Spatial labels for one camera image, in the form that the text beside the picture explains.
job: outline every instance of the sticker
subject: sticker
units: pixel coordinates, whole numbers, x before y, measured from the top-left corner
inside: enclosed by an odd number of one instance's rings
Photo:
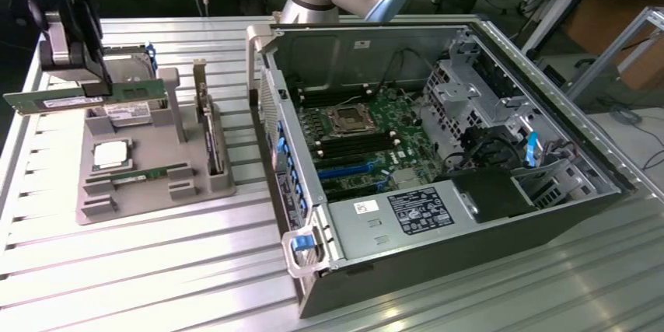
[[[146,179],[146,176],[144,176],[144,175],[130,176],[129,178],[113,180],[113,185],[140,182],[141,180],[145,180],[145,179]]]
[[[112,121],[149,117],[146,102],[104,105],[105,115]]]
[[[52,99],[44,100],[41,103],[46,108],[60,108],[60,107],[72,107],[74,105],[90,104],[90,103],[101,103],[104,98],[101,96],[97,97],[65,97],[64,99]]]
[[[356,40],[353,49],[361,50],[364,48],[369,48],[370,45],[372,45],[372,42],[369,40]]]
[[[454,224],[433,187],[394,194],[386,200],[406,235]]]
[[[369,211],[377,210],[376,200],[356,202],[353,205],[354,205],[354,211],[357,212],[357,214],[364,214],[364,213],[368,213]]]

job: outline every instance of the metal frame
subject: metal frame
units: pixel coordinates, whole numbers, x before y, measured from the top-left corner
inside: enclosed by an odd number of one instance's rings
[[[621,52],[624,45],[633,39],[633,36],[642,30],[648,24],[652,24],[658,32],[664,32],[664,9],[646,7],[636,16],[629,25],[624,28],[622,33],[614,38],[613,43],[605,49],[601,56],[590,65],[588,70],[578,77],[576,82],[568,82],[568,97],[577,102],[577,98],[582,97],[588,91],[592,91],[592,85],[600,83],[594,81],[598,74],[604,71],[605,67],[613,61],[614,56]],[[641,53],[652,46],[658,38],[658,34],[653,35],[650,40],[641,43],[629,56],[620,63],[618,70],[622,72],[638,58]]]

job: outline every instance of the motherboard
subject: motherboard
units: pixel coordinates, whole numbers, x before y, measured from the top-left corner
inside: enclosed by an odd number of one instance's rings
[[[300,106],[298,119],[328,201],[430,183],[442,160],[421,127],[417,93],[384,88]]]

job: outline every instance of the white label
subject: white label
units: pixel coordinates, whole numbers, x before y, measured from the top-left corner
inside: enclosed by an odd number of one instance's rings
[[[104,98],[97,97],[65,97],[64,99],[52,99],[44,100],[41,103],[46,108],[58,108],[58,107],[72,107],[74,105],[82,105],[89,103],[101,103]]]
[[[361,50],[364,48],[369,48],[372,42],[369,40],[356,40],[354,41],[354,49]]]
[[[354,211],[357,212],[357,214],[364,214],[364,213],[368,213],[369,211],[377,210],[376,200],[356,202],[353,205],[354,205]]]
[[[149,116],[149,106],[146,102],[110,104],[104,106],[105,115],[112,121],[130,120]]]
[[[145,179],[146,179],[146,176],[144,176],[144,175],[130,176],[128,178],[113,180],[113,184],[133,183],[133,182],[138,182],[138,181],[145,180]]]

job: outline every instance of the green circuit board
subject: green circuit board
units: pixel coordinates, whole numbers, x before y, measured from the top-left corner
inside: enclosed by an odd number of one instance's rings
[[[382,90],[370,101],[361,104],[301,109],[300,122],[309,149],[314,148],[316,141],[321,139],[353,136],[334,133],[334,124],[329,111],[332,108],[338,110],[342,107],[354,107],[356,105],[362,105],[366,109],[374,126],[372,132],[394,131],[400,144],[389,150],[361,154],[364,162],[372,163],[369,173],[322,180],[321,185],[328,197],[348,190],[356,190],[357,195],[398,190],[404,184],[397,183],[394,171],[402,169],[410,169],[409,171],[413,172],[421,184],[430,183],[434,176],[441,172],[442,161],[433,150],[433,144],[421,125],[417,124],[417,121],[413,122],[417,119],[417,113],[413,111],[413,109],[417,110],[417,106],[413,105],[409,96],[401,91],[397,92],[396,89]],[[321,169],[342,169],[346,167],[321,168],[321,159],[314,152],[312,153],[312,158],[318,171]]]

